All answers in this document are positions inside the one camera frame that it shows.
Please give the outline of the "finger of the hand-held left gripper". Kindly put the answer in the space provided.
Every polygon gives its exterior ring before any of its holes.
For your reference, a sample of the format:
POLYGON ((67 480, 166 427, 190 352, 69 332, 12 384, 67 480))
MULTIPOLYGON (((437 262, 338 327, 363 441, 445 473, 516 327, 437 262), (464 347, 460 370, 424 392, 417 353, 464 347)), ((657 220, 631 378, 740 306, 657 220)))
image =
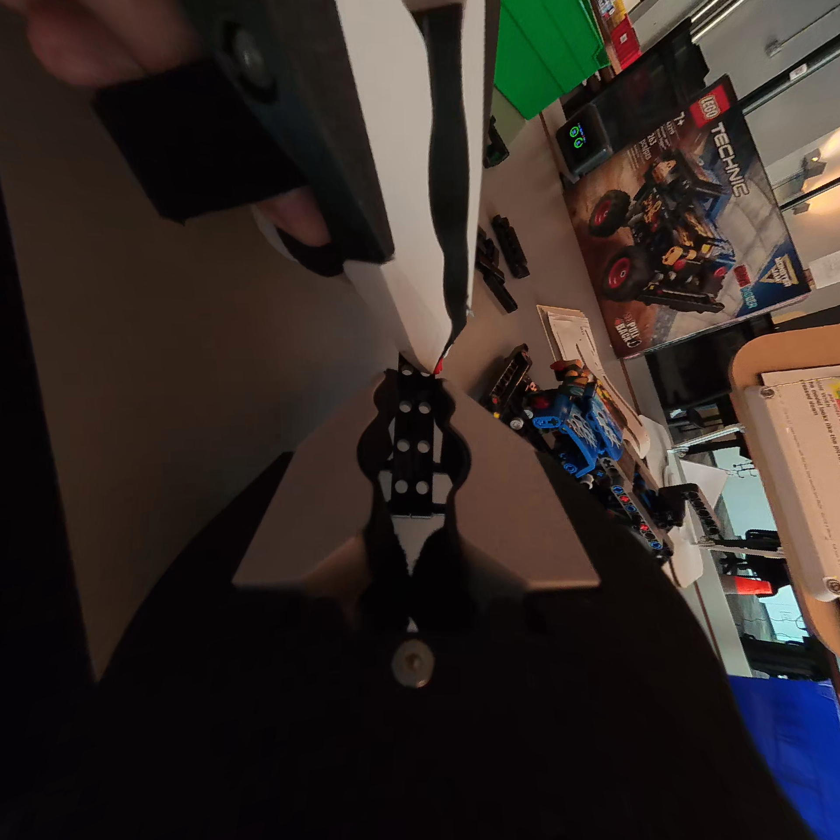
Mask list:
POLYGON ((471 308, 498 10, 481 1, 429 8, 429 197, 453 329, 465 327, 471 308))
POLYGON ((349 260, 344 272, 397 350, 425 372, 436 371, 453 323, 430 199, 427 47, 414 13, 443 5, 336 3, 393 243, 381 264, 349 260))

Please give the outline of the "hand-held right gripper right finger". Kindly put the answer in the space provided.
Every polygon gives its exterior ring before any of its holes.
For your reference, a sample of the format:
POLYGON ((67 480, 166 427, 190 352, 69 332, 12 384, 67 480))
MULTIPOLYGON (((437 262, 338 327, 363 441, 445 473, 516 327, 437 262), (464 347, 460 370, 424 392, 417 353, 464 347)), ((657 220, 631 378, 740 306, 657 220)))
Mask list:
POLYGON ((449 489, 429 540, 432 592, 558 592, 601 578, 552 483, 553 465, 457 385, 434 381, 436 476, 449 489))

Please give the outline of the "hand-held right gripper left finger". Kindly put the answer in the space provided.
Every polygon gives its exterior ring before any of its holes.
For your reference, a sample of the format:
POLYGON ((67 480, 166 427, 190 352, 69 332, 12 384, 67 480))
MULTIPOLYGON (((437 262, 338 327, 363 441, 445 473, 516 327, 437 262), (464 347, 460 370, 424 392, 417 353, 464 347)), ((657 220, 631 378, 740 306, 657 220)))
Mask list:
POLYGON ((240 591, 362 592, 408 581, 385 502, 396 372, 378 373, 297 447, 233 583, 240 591))

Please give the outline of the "wide black lego beam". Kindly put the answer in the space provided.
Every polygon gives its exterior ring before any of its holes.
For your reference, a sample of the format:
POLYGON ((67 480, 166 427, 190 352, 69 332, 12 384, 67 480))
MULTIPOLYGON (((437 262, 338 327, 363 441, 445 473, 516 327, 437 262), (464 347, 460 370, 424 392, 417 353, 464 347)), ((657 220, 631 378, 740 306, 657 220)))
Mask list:
POLYGON ((434 499, 434 487, 435 479, 446 472, 435 456, 435 437, 444 435, 448 396, 436 376, 421 371, 402 354, 397 359, 386 504, 394 518, 442 518, 446 502, 434 499))

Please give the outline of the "lego truck model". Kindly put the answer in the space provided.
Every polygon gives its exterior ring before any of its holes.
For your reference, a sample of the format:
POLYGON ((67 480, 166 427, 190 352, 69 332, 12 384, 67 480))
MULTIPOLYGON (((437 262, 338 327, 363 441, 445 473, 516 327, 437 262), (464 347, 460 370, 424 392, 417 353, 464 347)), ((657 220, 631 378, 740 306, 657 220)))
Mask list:
POLYGON ((679 490, 657 488, 630 454, 583 363, 562 363, 550 389, 537 385, 531 368, 529 347, 521 343, 497 366, 480 404, 590 491, 667 572, 673 551, 666 534, 684 518, 679 490))

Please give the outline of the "lego instruction booklet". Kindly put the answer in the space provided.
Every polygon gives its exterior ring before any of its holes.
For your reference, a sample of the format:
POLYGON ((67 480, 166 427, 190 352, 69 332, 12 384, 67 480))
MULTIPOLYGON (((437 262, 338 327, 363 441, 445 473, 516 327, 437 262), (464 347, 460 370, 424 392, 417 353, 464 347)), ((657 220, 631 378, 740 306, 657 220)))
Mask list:
POLYGON ((553 358, 584 363, 624 445, 654 473, 663 471, 668 465, 669 436, 659 423, 639 414, 607 377, 588 318, 582 311, 542 305, 537 305, 537 312, 553 358))

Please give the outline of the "lego set box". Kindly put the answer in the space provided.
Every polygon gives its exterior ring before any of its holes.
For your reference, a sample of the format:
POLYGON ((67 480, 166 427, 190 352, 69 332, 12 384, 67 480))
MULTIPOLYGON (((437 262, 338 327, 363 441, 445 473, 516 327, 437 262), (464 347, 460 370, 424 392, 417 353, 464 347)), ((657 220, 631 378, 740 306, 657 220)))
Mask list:
POLYGON ((565 191, 619 359, 811 292, 728 75, 565 191))

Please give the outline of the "person's left hand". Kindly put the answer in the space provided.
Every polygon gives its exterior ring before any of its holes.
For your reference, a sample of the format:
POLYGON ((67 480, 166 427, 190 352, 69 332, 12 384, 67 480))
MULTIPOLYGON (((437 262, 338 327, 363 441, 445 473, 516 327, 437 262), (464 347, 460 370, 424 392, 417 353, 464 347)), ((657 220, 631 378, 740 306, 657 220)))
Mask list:
POLYGON ((50 75, 99 89, 172 70, 204 48, 177 2, 7 2, 22 15, 28 42, 50 75))

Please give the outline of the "green plastic bin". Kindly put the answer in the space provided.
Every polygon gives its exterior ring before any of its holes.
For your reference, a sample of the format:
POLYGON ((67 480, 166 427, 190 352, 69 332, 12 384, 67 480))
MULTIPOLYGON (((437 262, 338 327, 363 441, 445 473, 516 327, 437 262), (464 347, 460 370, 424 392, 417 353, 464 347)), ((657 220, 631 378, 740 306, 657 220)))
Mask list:
POLYGON ((500 2, 495 86, 525 120, 609 65, 590 2, 500 2))

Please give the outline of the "small device with green display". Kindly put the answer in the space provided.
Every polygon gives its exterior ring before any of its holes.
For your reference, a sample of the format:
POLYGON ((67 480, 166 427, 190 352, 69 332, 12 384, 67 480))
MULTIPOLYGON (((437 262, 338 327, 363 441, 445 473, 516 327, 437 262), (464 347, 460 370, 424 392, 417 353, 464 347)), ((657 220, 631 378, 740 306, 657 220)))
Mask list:
POLYGON ((602 116, 592 102, 569 117, 555 137, 573 182, 593 172, 614 155, 602 116))

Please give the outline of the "red box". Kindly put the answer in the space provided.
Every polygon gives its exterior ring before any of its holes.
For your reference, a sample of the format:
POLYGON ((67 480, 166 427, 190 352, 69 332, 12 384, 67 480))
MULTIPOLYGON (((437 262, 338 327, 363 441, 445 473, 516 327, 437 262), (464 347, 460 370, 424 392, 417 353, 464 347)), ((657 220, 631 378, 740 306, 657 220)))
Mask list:
POLYGON ((590 1, 607 56, 616 74, 629 68, 644 53, 629 16, 635 5, 635 1, 590 1))

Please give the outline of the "tan board with white plate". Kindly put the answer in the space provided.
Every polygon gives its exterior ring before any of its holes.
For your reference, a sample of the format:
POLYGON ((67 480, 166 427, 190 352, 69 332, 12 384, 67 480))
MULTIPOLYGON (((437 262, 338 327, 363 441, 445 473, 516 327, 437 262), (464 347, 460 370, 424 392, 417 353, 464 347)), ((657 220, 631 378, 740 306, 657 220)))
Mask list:
POLYGON ((730 364, 731 401, 806 627, 839 656, 839 327, 775 332, 730 364))

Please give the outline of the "blue plastic bin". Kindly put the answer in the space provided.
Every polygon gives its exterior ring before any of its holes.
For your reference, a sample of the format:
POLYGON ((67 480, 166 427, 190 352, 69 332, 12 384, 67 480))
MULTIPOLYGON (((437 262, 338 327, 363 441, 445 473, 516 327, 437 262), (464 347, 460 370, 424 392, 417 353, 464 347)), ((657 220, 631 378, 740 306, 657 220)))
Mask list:
POLYGON ((839 838, 839 714, 830 682, 731 675, 773 777, 817 838, 839 838))

